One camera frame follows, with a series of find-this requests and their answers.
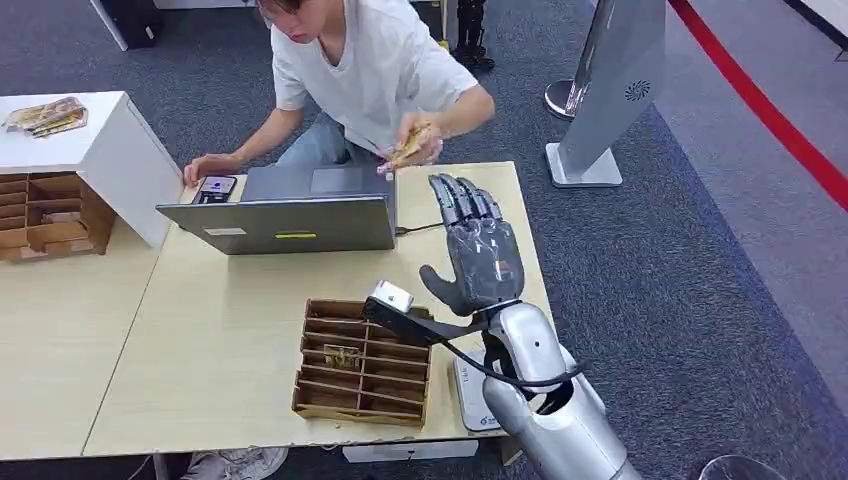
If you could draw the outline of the person's left hand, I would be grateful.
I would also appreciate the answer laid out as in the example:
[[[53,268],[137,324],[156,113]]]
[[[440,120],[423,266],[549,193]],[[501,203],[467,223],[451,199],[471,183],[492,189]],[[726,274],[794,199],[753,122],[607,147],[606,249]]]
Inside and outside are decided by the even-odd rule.
[[[397,131],[392,152],[387,157],[387,167],[397,170],[428,164],[441,151],[442,131],[440,115],[429,112],[405,114]]]

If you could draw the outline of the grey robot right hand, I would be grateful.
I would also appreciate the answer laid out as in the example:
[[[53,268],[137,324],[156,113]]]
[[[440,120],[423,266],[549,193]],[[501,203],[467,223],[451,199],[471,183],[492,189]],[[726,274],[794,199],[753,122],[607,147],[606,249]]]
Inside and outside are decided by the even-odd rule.
[[[468,317],[522,295],[525,272],[511,224],[486,190],[465,177],[428,177],[441,209],[454,279],[430,265],[419,269],[427,290],[457,316]]]

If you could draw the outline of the person's right hand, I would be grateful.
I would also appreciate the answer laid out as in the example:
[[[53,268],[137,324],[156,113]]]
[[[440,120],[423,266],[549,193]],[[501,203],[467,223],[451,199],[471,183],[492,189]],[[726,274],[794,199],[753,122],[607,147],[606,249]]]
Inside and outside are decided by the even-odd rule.
[[[191,160],[183,169],[183,183],[195,187],[202,178],[230,175],[241,169],[244,160],[235,153],[204,154]]]

